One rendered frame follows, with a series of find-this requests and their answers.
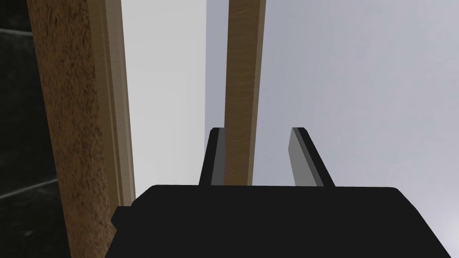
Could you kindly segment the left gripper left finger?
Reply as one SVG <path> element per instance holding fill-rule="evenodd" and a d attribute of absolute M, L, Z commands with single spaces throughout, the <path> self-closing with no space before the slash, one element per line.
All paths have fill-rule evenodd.
<path fill-rule="evenodd" d="M 199 185 L 223 185 L 225 173 L 225 129 L 212 128 L 209 133 Z"/>

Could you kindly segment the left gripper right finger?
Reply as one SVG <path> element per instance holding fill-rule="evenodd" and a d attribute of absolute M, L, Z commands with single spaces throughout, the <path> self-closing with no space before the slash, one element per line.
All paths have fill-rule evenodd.
<path fill-rule="evenodd" d="M 305 128 L 292 128 L 288 153 L 295 186 L 335 186 Z"/>

